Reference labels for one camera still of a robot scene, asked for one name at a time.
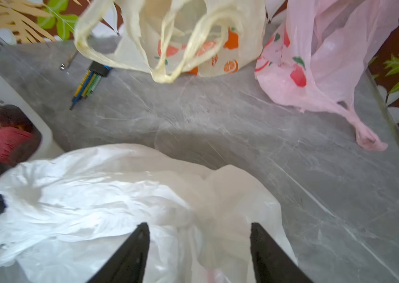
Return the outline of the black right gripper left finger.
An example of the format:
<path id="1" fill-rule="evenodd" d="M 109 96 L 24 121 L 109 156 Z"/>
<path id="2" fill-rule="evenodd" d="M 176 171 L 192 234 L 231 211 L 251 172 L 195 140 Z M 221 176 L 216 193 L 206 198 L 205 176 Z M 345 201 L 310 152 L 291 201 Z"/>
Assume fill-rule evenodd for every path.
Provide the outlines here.
<path id="1" fill-rule="evenodd" d="M 146 222 L 139 224 L 88 283 L 142 283 L 150 246 Z"/>

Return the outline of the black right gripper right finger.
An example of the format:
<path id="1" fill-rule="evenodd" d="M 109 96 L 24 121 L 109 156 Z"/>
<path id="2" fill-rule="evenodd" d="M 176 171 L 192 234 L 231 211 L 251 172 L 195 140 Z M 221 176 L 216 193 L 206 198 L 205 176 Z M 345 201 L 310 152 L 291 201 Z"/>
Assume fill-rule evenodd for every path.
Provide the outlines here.
<path id="1" fill-rule="evenodd" d="M 312 283 L 270 234 L 251 224 L 250 250 L 256 283 Z"/>

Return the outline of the white plastic bag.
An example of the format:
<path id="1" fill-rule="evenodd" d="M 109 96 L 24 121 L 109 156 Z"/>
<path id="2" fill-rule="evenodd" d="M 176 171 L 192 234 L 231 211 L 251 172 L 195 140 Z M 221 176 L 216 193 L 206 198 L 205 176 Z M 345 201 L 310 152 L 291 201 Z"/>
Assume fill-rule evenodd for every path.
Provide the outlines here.
<path id="1" fill-rule="evenodd" d="M 18 263 L 32 283 L 85 283 L 143 222 L 146 283 L 253 282 L 253 222 L 296 257 L 279 201 L 251 174 L 141 145 L 21 163 L 0 177 L 0 195 L 0 267 Z"/>

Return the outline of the white perforated plastic basket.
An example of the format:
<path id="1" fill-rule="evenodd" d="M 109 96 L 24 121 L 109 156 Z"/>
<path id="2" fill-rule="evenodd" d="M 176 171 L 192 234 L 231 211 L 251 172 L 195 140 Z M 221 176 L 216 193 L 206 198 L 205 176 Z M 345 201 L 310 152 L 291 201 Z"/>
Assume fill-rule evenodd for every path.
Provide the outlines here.
<path id="1" fill-rule="evenodd" d="M 50 127 L 30 107 L 30 105 L 20 97 L 19 93 L 0 76 L 0 106 L 8 104 L 20 108 L 41 134 L 40 145 L 29 158 L 30 160 L 53 159 L 64 154 L 61 147 L 54 141 L 53 132 Z"/>

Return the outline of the pink apple-print plastic bag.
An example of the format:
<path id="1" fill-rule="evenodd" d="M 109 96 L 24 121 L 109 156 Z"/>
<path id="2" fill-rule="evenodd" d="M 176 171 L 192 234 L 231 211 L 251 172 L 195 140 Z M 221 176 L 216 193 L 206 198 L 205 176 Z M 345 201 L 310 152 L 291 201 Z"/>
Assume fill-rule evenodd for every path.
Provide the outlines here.
<path id="1" fill-rule="evenodd" d="M 399 24 L 399 1 L 289 1 L 257 60 L 255 78 L 276 104 L 345 118 L 365 150 L 387 145 L 364 124 L 354 94 L 369 61 Z"/>

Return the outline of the yellow orange-print plastic bag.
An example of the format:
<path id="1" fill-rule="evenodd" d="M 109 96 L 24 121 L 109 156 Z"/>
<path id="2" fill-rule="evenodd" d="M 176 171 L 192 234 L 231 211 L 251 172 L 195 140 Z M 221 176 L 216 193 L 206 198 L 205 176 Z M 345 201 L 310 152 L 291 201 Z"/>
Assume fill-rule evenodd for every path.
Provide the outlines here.
<path id="1" fill-rule="evenodd" d="M 103 54 L 88 39 L 114 7 L 125 30 L 115 51 Z M 76 23 L 74 44 L 88 59 L 166 84 L 184 73 L 238 71 L 261 54 L 266 24 L 264 1 L 93 1 Z"/>

